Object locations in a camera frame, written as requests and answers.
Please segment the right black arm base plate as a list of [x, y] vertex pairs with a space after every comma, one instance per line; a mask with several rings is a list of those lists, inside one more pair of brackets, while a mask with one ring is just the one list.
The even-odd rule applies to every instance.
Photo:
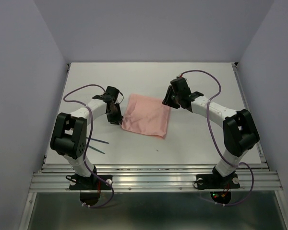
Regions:
[[198, 190], [224, 189], [228, 186], [230, 189], [240, 188], [237, 174], [232, 173], [227, 177], [218, 176], [216, 174], [198, 174], [193, 183], [193, 187]]

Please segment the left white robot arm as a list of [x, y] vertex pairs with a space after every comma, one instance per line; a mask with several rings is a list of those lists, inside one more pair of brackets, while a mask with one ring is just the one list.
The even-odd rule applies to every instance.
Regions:
[[79, 103], [82, 107], [69, 114], [57, 115], [50, 141], [50, 148], [69, 162], [75, 174], [81, 177], [81, 184], [87, 189], [94, 188], [97, 184], [96, 167], [86, 156], [94, 120], [106, 115], [112, 125], [119, 126], [123, 121], [120, 103], [117, 102], [118, 96], [122, 93], [112, 86], [108, 86], [103, 91], [102, 95], [93, 96], [87, 104], [77, 100], [67, 100], [64, 96], [65, 102]]

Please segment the pink satin napkin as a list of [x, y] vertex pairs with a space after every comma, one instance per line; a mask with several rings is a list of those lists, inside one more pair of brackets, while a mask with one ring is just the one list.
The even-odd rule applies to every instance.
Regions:
[[129, 96], [121, 127], [125, 131], [164, 139], [170, 111], [161, 99], [133, 93]]

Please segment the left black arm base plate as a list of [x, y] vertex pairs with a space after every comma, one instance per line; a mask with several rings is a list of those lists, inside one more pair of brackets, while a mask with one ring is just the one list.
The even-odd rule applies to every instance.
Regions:
[[108, 185], [92, 175], [90, 177], [82, 177], [77, 174], [73, 174], [67, 175], [65, 178], [70, 182], [70, 190], [111, 190]]

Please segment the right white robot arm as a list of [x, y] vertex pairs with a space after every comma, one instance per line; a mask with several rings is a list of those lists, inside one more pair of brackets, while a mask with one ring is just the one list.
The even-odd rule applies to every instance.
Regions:
[[212, 101], [220, 93], [220, 84], [218, 92], [211, 98], [200, 92], [191, 92], [186, 79], [178, 77], [170, 82], [162, 102], [171, 108], [183, 108], [205, 117], [217, 151], [220, 149], [212, 132], [211, 122], [223, 129], [225, 151], [219, 153], [221, 160], [215, 166], [216, 172], [211, 175], [211, 181], [217, 187], [222, 187], [228, 182], [228, 176], [236, 170], [243, 156], [260, 140], [250, 111], [229, 109]]

